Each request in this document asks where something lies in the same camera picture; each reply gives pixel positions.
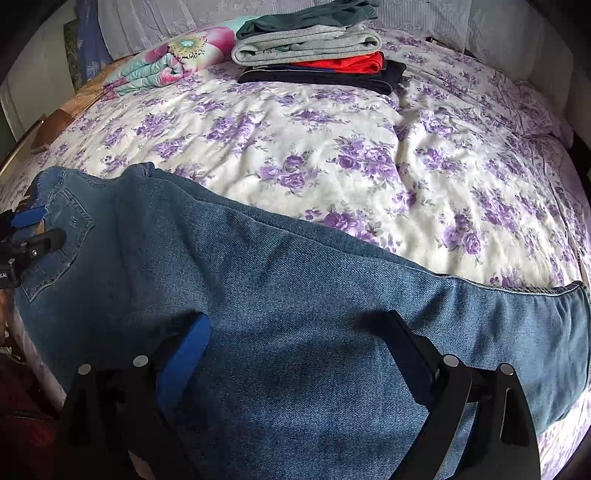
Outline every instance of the black bracket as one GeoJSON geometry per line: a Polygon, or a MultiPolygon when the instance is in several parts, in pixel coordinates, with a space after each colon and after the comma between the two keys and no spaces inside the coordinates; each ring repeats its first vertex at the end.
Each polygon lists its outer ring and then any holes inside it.
{"type": "Polygon", "coordinates": [[[123,370],[81,365],[66,397],[56,438],[55,478],[141,480],[132,452],[158,480],[200,477],[158,410],[156,371],[146,356],[123,370]]]}
{"type": "Polygon", "coordinates": [[[378,334],[388,345],[413,398],[429,415],[390,480],[433,480],[452,444],[467,403],[478,403],[453,480],[540,480],[540,456],[527,400],[509,364],[467,367],[442,355],[391,311],[378,334]]]}
{"type": "Polygon", "coordinates": [[[12,234],[17,231],[12,224],[18,215],[22,213],[12,210],[0,214],[0,289],[19,287],[24,270],[66,243],[66,233],[61,228],[12,243],[12,234]]]}

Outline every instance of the wrinkled sheet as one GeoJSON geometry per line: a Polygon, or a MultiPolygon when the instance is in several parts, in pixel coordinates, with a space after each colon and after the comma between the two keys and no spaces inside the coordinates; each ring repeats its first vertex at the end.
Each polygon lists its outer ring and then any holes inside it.
{"type": "MultiPolygon", "coordinates": [[[[95,104],[3,180],[0,201],[15,206],[50,165],[115,177],[152,161],[436,272],[504,286],[588,283],[590,208],[560,141],[568,143],[568,126],[526,85],[474,59],[401,32],[380,34],[386,57],[408,66],[389,97],[239,85],[242,68],[221,64],[95,104]]],[[[583,394],[541,435],[544,479],[584,436],[590,400],[583,394]]]]}

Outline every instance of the folded clothes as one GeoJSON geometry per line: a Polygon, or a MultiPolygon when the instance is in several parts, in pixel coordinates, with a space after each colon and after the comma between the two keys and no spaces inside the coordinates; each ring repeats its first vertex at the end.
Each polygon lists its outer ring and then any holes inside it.
{"type": "Polygon", "coordinates": [[[294,63],[344,59],[367,55],[382,46],[379,35],[361,24],[352,27],[315,25],[300,30],[265,33],[236,43],[232,60],[254,67],[275,63],[294,63]]]}
{"type": "Polygon", "coordinates": [[[306,8],[299,12],[280,15],[264,15],[249,20],[236,32],[236,38],[252,37],[268,32],[296,30],[314,25],[348,27],[363,20],[377,18],[375,7],[381,0],[335,0],[326,5],[306,8]]]}
{"type": "Polygon", "coordinates": [[[332,73],[322,70],[304,70],[292,65],[266,65],[252,67],[240,75],[238,83],[245,82],[287,82],[313,83],[317,85],[349,85],[365,88],[383,95],[390,95],[397,84],[402,81],[406,70],[404,63],[393,60],[385,61],[386,68],[378,73],[332,73]]]}
{"type": "Polygon", "coordinates": [[[378,73],[384,65],[384,54],[377,51],[369,55],[357,55],[348,59],[301,61],[293,65],[329,69],[335,73],[378,73]]]}

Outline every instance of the dark red fabric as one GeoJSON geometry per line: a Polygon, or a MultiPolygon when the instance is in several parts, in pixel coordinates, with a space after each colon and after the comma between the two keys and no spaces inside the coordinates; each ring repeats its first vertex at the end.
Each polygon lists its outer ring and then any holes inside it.
{"type": "Polygon", "coordinates": [[[45,416],[17,376],[0,365],[0,435],[17,457],[6,461],[26,465],[28,472],[23,472],[23,478],[51,480],[56,433],[57,422],[45,416]],[[22,418],[27,416],[37,419],[22,418]]]}

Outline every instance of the floral pillow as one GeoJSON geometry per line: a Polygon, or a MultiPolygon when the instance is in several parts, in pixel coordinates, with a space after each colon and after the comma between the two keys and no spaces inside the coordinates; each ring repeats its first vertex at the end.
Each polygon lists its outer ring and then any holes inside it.
{"type": "Polygon", "coordinates": [[[521,122],[521,135],[524,137],[553,135],[565,148],[572,146],[573,129],[561,115],[555,112],[544,95],[527,82],[517,83],[510,89],[509,95],[521,122]]]}
{"type": "Polygon", "coordinates": [[[187,32],[139,53],[103,82],[107,98],[170,85],[228,60],[236,43],[236,31],[251,18],[255,17],[239,17],[187,32]]]}

